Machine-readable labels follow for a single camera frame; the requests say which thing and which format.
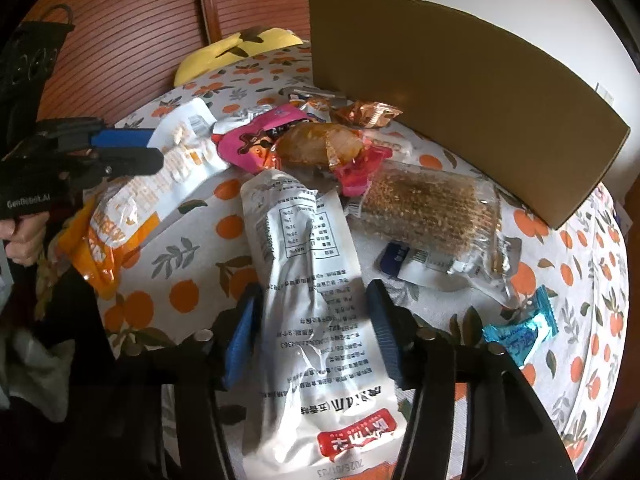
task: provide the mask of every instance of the white wall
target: white wall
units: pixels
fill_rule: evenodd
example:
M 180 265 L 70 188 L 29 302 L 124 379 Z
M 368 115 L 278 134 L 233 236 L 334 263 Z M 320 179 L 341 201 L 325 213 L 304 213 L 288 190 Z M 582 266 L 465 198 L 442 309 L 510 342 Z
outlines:
M 604 182 L 619 200 L 640 172 L 640 74 L 616 33 L 590 0 L 430 0 L 517 34 L 573 70 L 601 83 L 631 133 Z

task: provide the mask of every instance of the nutrition facts table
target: nutrition facts table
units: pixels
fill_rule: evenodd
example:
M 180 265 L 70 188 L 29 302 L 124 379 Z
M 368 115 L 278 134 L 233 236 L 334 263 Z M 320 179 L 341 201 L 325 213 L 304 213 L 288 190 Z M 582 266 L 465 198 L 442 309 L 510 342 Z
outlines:
M 305 225 L 300 225 L 296 219 L 308 221 L 308 212 L 313 211 L 302 205 L 293 205 L 280 209 L 280 223 L 284 232 L 284 246 L 287 251 L 287 258 L 297 254 L 307 254 L 313 251 L 314 258 L 323 260 L 339 256 L 338 247 L 335 244 L 334 234 L 329 222 L 329 215 L 326 212 L 319 212 L 313 215 L 311 234 L 305 232 Z

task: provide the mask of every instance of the yellow cushion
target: yellow cushion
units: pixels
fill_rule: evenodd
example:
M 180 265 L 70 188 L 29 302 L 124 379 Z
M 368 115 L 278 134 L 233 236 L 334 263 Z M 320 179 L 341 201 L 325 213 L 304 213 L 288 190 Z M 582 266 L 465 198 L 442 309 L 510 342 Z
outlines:
M 178 71 L 175 73 L 174 86 L 180 86 L 211 70 L 242 61 L 261 52 L 303 43 L 299 37 L 283 28 L 270 28 L 257 36 L 263 40 L 262 43 L 243 39 L 255 37 L 254 34 L 251 34 L 251 29 L 236 32 L 228 38 L 189 54 L 180 63 Z

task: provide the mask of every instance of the orange fruit print tablecloth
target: orange fruit print tablecloth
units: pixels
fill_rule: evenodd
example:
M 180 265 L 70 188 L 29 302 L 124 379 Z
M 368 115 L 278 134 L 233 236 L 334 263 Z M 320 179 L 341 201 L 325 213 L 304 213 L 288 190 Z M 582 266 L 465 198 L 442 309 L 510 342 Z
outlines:
M 164 115 L 196 96 L 204 99 L 216 118 L 241 107 L 283 104 L 286 97 L 279 90 L 292 85 L 312 85 L 308 44 L 260 54 L 207 73 L 146 104 L 116 126 L 153 128 Z M 414 144 L 415 164 L 479 174 L 455 154 L 402 124 L 393 121 L 383 131 Z M 255 279 L 245 235 L 251 226 L 244 225 L 239 197 L 247 177 L 231 168 L 204 183 L 125 262 L 116 298 L 99 302 L 114 354 L 179 343 L 195 330 L 210 326 L 221 310 L 234 306 L 246 283 Z M 522 299 L 545 285 L 560 330 L 542 344 L 523 373 L 578 469 L 607 413 L 625 341 L 626 252 L 613 219 L 613 201 L 600 184 L 557 231 L 508 193 L 500 192 L 500 202 L 503 233 L 522 240 L 521 261 L 511 283 Z M 507 323 L 514 316 L 514 311 L 473 289 L 446 293 L 382 275 L 374 261 L 385 247 L 384 240 L 359 233 L 353 237 L 365 282 L 382 278 L 397 304 L 453 338 L 473 341 L 482 324 Z M 460 384 L 449 478 L 462 471 L 465 393 Z M 410 392 L 399 393 L 403 413 L 410 412 L 411 401 Z M 163 403 L 167 447 L 175 451 L 170 389 L 164 392 Z M 391 470 L 383 465 L 359 476 L 389 478 Z

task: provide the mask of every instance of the blue candy package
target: blue candy package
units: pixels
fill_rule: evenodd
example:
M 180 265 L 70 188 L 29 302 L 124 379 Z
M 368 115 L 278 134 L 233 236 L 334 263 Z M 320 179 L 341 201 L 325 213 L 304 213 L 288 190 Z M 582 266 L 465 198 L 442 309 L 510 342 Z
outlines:
M 520 368 L 530 360 L 543 341 L 558 334 L 546 288 L 540 286 L 527 302 L 530 302 L 527 311 L 531 312 L 531 316 L 526 320 L 513 325 L 487 325 L 482 328 L 484 340 L 504 346 Z

